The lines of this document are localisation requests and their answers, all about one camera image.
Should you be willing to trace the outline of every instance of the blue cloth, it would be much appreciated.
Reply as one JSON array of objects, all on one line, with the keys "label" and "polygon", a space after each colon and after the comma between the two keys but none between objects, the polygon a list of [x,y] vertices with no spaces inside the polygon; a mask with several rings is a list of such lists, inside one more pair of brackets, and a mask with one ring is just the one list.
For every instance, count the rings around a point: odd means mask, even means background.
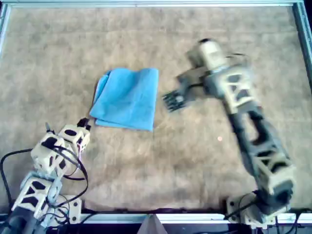
[{"label": "blue cloth", "polygon": [[153,131],[158,70],[116,68],[98,82],[90,115],[96,125]]}]

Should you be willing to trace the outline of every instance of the folded cloth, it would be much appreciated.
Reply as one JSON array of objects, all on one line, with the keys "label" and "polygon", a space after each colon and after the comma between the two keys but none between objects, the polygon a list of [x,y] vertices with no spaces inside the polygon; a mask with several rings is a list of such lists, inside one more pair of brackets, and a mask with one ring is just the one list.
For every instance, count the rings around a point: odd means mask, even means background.
[{"label": "folded cloth", "polygon": [[98,82],[90,116],[96,125],[153,131],[158,70],[116,68]]}]

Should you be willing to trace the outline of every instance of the brown carpet surface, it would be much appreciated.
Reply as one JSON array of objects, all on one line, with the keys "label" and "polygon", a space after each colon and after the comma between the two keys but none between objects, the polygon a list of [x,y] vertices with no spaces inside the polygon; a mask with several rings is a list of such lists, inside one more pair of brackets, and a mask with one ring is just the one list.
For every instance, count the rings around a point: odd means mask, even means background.
[{"label": "brown carpet surface", "polygon": [[[297,167],[294,207],[311,206],[312,99],[291,8],[13,8],[0,59],[0,154],[33,147],[44,123],[59,131],[88,116],[97,80],[116,67],[159,69],[154,132],[93,127],[83,155],[92,209],[218,208],[255,189],[217,100],[169,114],[161,96],[190,68],[199,39],[250,57],[265,114]],[[13,197],[32,169],[7,160]],[[64,182],[77,194],[84,182]],[[6,206],[1,183],[0,206]]]}]

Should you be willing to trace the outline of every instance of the black cable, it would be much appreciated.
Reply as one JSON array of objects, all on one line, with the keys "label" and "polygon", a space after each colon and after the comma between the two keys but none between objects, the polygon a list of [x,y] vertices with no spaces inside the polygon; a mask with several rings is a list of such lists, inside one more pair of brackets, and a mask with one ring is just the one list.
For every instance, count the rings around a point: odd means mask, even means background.
[{"label": "black cable", "polygon": [[5,156],[3,156],[3,158],[0,161],[0,173],[1,173],[1,177],[2,177],[3,183],[4,183],[6,195],[8,197],[8,203],[9,203],[9,209],[10,210],[11,210],[11,208],[13,206],[13,200],[12,200],[12,197],[11,197],[11,192],[10,192],[10,188],[9,188],[8,182],[7,182],[5,174],[4,174],[3,163],[4,163],[5,159],[7,157],[11,156],[11,155],[17,155],[17,154],[21,154],[21,153],[30,152],[30,151],[32,151],[32,149],[13,151],[13,152],[10,152],[10,153],[6,154]]},{"label": "black cable", "polygon": [[191,89],[191,88],[194,88],[194,87],[203,87],[204,86],[204,83],[201,82],[201,83],[195,83],[195,84],[191,84],[188,89]]},{"label": "black cable", "polygon": [[275,226],[276,226],[276,231],[277,231],[277,234],[280,234],[280,230],[279,230],[279,224],[278,224],[278,219],[277,219],[277,216],[275,216]]},{"label": "black cable", "polygon": [[248,207],[254,205],[256,202],[257,202],[257,200],[254,200],[254,201],[248,203],[247,205],[245,205],[245,206],[243,206],[243,207],[241,207],[241,208],[238,208],[236,211],[234,211],[234,212],[232,212],[232,213],[230,213],[230,214],[224,216],[224,219],[229,219],[230,217],[232,217],[232,216],[234,216],[234,215],[240,213],[241,211],[247,209]]},{"label": "black cable", "polygon": [[[69,153],[75,158],[75,160],[76,160],[77,162],[79,162],[80,159],[79,159],[79,158],[77,157],[77,155],[76,155],[74,152],[72,152],[71,150],[69,150],[69,149],[67,149],[67,148],[65,148],[65,147],[62,147],[62,146],[53,146],[53,147],[56,148],[56,149],[60,149],[61,151],[65,150],[65,151],[69,152]],[[72,164],[74,164],[77,168],[80,169],[81,166],[80,166],[79,163],[73,162],[72,160],[69,160],[69,161],[70,161]],[[69,174],[69,175],[64,175],[63,177],[66,178],[66,179],[75,180],[75,181],[82,181],[82,180],[85,180],[85,178],[71,178],[70,176],[72,176],[74,173],[75,173],[75,171],[74,171],[73,173]]]},{"label": "black cable", "polygon": [[299,217],[300,217],[301,214],[302,214],[302,211],[296,213],[296,219],[295,219],[294,223],[292,224],[292,227],[285,234],[290,234],[294,230],[294,228],[296,228],[294,233],[295,234],[297,233],[297,230],[298,230],[298,220],[299,220]]},{"label": "black cable", "polygon": [[[65,151],[69,152],[72,156],[74,156],[74,158],[76,160],[78,159],[78,157],[76,156],[76,154],[74,154],[74,152],[70,151],[69,149],[66,149],[65,147],[54,145],[51,150],[58,153],[58,154],[62,154],[62,151],[65,150]],[[70,157],[66,156],[65,154],[62,154],[61,156],[80,169],[80,165],[77,162],[74,162]]]},{"label": "black cable", "polygon": [[[62,203],[60,203],[59,205],[52,205],[52,204],[50,204],[50,206],[52,206],[53,208],[58,208],[58,207],[61,207],[61,206],[65,205],[65,204],[67,204],[67,203],[69,203],[69,202],[71,202],[71,201],[74,201],[74,200],[76,200],[77,198],[81,197],[81,196],[88,190],[88,187],[89,187],[89,180],[88,180],[88,173],[87,173],[87,171],[86,171],[84,165],[83,165],[82,162],[79,160],[79,158],[75,155],[74,152],[72,152],[72,151],[70,151],[70,150],[68,150],[68,149],[66,149],[66,148],[64,148],[64,147],[62,147],[62,146],[54,146],[54,147],[55,147],[55,148],[59,148],[60,150],[68,151],[70,154],[72,154],[72,155],[74,156],[74,158],[77,160],[77,162],[78,162],[78,164],[79,164],[77,167],[82,171],[82,173],[83,173],[83,175],[84,175],[84,180],[86,180],[86,182],[87,182],[87,185],[86,185],[85,189],[84,189],[81,193],[79,193],[78,195],[76,195],[75,197],[73,197],[73,198],[71,198],[71,199],[69,199],[69,200],[67,200],[67,201],[65,201],[65,202],[62,202]],[[55,149],[53,149],[53,151],[55,151],[56,153],[58,153],[59,155],[61,155],[63,158],[67,158],[67,156],[66,156],[65,154],[63,154],[61,151],[57,151],[57,150],[55,150]]]}]

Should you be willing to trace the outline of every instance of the metal frame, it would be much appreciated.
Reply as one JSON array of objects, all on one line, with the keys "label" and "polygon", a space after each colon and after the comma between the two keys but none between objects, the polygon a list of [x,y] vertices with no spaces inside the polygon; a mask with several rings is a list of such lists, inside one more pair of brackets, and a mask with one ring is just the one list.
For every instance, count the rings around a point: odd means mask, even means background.
[{"label": "metal frame", "polygon": [[[169,6],[292,6],[298,29],[301,48],[307,68],[310,88],[312,90],[312,34],[309,27],[306,8],[303,0],[41,0],[33,2],[26,0],[4,0],[0,11],[0,53],[5,39],[6,28],[9,22],[12,7],[169,7]],[[222,214],[157,214],[163,224],[228,224]],[[101,224],[131,224],[142,223],[146,214],[98,214],[85,223]],[[289,224],[295,221],[295,214],[280,214],[280,224]],[[302,214],[298,223],[312,224],[312,214]]]},{"label": "metal frame", "polygon": [[[82,214],[81,220],[89,214]],[[156,214],[162,224],[230,224],[223,214]],[[86,220],[85,224],[135,224],[142,223],[147,214],[97,214]],[[295,214],[280,214],[279,224],[292,224]],[[300,224],[312,224],[312,214],[301,214]]]}]

